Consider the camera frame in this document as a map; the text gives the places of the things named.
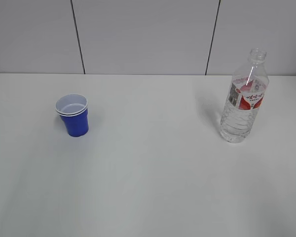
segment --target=bottle neck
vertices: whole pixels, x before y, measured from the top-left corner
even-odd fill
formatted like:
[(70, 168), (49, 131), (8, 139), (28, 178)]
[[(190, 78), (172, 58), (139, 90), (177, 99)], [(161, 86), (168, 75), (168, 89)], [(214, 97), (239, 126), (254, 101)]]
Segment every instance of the bottle neck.
[(248, 61), (250, 64), (252, 64), (254, 66), (263, 65), (265, 63), (265, 60), (255, 59), (252, 57), (249, 57)]
[(250, 51), (250, 56), (248, 61), (254, 65), (260, 65), (265, 62), (266, 51), (261, 50), (259, 48), (253, 48)]

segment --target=water bottle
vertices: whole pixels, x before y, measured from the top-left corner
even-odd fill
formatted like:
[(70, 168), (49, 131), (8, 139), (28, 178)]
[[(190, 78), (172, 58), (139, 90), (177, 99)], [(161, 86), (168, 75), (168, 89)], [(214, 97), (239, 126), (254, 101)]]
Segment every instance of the water bottle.
[(265, 57), (266, 51), (253, 48), (248, 62), (232, 76), (220, 126), (220, 134), (228, 142), (242, 142), (251, 131), (269, 84)]

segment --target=bottle label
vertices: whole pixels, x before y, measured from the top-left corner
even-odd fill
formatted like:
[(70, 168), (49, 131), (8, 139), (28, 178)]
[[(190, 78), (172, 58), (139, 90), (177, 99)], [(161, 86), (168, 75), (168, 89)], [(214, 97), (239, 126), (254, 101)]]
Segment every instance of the bottle label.
[(253, 110), (260, 107), (265, 85), (256, 80), (247, 83), (248, 78), (234, 80), (231, 83), (228, 101), (240, 110)]

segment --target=white wall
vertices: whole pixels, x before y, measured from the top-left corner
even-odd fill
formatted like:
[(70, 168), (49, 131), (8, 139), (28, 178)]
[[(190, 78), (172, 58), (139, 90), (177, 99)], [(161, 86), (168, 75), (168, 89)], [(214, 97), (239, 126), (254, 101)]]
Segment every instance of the white wall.
[(83, 73), (70, 0), (0, 0), (0, 72)]
[[(87, 74), (205, 74), (219, 0), (73, 0)], [(296, 0), (223, 0), (209, 75), (296, 75)], [(0, 0), (0, 72), (83, 73), (70, 0)]]
[(88, 74), (205, 74), (218, 0), (75, 0)]
[(208, 74), (232, 74), (252, 47), (270, 75), (296, 75), (296, 0), (222, 1)]

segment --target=stacked cups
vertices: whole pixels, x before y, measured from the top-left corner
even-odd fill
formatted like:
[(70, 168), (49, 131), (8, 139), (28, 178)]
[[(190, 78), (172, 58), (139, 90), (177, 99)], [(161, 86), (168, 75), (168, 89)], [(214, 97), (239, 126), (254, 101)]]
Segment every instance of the stacked cups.
[(56, 112), (70, 136), (79, 137), (88, 132), (88, 100), (83, 95), (71, 94), (60, 98), (56, 103)]

